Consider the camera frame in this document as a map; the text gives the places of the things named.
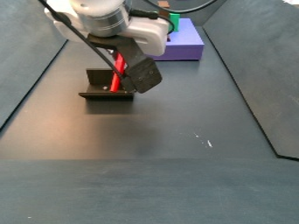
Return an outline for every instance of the red object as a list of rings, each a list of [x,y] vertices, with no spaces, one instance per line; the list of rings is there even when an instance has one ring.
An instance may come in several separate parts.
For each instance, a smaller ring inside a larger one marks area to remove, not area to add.
[[[126,60],[123,56],[120,55],[120,53],[116,54],[115,66],[118,71],[123,74],[126,70]],[[114,73],[114,79],[112,79],[110,91],[115,93],[119,90],[119,85],[120,85],[120,79],[118,78],[118,74]]]

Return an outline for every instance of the purple box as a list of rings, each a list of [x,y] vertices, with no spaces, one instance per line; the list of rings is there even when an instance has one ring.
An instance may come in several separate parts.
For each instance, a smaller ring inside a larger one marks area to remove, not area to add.
[[[204,44],[188,18],[180,18],[179,31],[170,36],[171,42],[166,44],[164,54],[159,57],[151,56],[154,60],[199,60]]]

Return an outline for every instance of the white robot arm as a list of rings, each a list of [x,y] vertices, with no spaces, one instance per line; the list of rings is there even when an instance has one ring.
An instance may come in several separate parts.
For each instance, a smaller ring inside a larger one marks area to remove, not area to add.
[[[130,17],[131,0],[48,0],[47,3],[68,17],[72,26],[86,37],[90,33],[102,38],[115,35],[130,37],[144,54],[164,54],[168,23],[160,18]],[[51,12],[47,9],[44,12],[60,34],[72,41],[80,41]]]

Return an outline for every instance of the black cable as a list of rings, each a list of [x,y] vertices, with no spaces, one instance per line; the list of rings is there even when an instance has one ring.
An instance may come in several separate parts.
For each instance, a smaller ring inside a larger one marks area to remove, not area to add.
[[[166,20],[168,22],[168,24],[171,25],[171,30],[168,31],[167,34],[171,34],[175,30],[174,21],[168,17],[159,15],[158,12],[155,12],[155,11],[131,9],[130,16],[136,17],[136,18],[150,18],[150,19],[160,18],[160,19]]]
[[[210,0],[207,3],[202,4],[200,6],[192,8],[192,9],[188,9],[188,10],[170,10],[170,9],[160,7],[156,3],[152,3],[151,0],[144,0],[144,2],[151,4],[156,9],[168,11],[171,13],[176,13],[176,14],[186,14],[186,13],[199,11],[199,10],[204,9],[206,7],[208,7],[211,4],[214,4],[216,1],[218,0]]]
[[[168,31],[167,34],[171,34],[171,33],[174,32],[174,30],[175,30],[175,24],[174,24],[174,21],[172,21],[168,17],[164,17],[164,16],[162,16],[162,15],[159,15],[159,18],[163,19],[163,20],[166,20],[166,21],[170,23],[170,25],[171,25],[171,30]]]
[[[112,62],[108,60],[107,56],[103,54],[103,52],[91,44],[91,42],[88,41],[88,39],[83,36],[83,34],[76,30],[76,28],[71,25],[71,21],[70,19],[67,19],[66,15],[56,12],[55,9],[43,1],[39,0],[39,2],[42,3],[42,5],[50,10],[54,18],[59,21],[62,21],[68,28],[75,32],[75,34],[79,36],[79,38],[84,41],[84,43],[90,46],[90,48],[94,50],[94,52],[98,54],[98,56],[107,62],[108,66],[111,67],[111,69],[116,72],[116,76],[120,80],[124,79],[123,74],[118,71],[115,65],[112,64]]]

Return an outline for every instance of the green object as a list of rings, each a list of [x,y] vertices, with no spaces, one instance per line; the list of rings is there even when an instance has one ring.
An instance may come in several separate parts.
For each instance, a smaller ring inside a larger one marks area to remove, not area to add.
[[[179,25],[180,25],[180,14],[174,14],[170,13],[170,19],[172,20],[174,23],[174,31],[178,32],[179,31]]]

